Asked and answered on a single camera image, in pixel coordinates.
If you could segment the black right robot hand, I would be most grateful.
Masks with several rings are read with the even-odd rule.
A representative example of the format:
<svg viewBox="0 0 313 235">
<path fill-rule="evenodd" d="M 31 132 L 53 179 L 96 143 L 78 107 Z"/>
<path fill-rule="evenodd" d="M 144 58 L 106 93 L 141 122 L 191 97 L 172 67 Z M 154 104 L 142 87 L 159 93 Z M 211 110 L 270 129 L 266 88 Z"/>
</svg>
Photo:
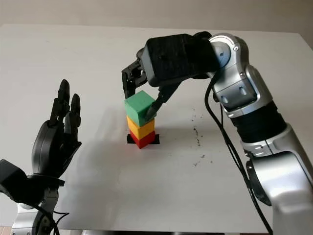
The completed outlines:
<svg viewBox="0 0 313 235">
<path fill-rule="evenodd" d="M 135 94 L 136 88 L 144 85 L 148 81 L 141 62 L 143 51 L 144 48 L 141 48 L 136 54 L 137 59 L 122 70 L 122 84 L 126 99 Z M 157 99 L 151 104 L 148 111 L 145 113 L 144 119 L 146 121 L 150 121 L 156 116 L 157 111 L 163 103 L 166 103 L 169 100 L 180 84 L 181 82 L 159 87 Z"/>
</svg>

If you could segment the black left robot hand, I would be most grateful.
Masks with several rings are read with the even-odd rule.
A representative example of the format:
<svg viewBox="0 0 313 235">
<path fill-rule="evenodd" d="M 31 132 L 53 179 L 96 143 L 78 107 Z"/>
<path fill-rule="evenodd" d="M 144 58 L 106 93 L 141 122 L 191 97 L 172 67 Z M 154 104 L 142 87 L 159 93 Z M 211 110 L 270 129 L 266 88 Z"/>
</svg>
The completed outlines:
<svg viewBox="0 0 313 235">
<path fill-rule="evenodd" d="M 59 178 L 66 171 L 82 144 L 78 141 L 80 111 L 79 95 L 70 97 L 69 82 L 62 80 L 50 119 L 40 127 L 32 148 L 34 174 Z"/>
</svg>

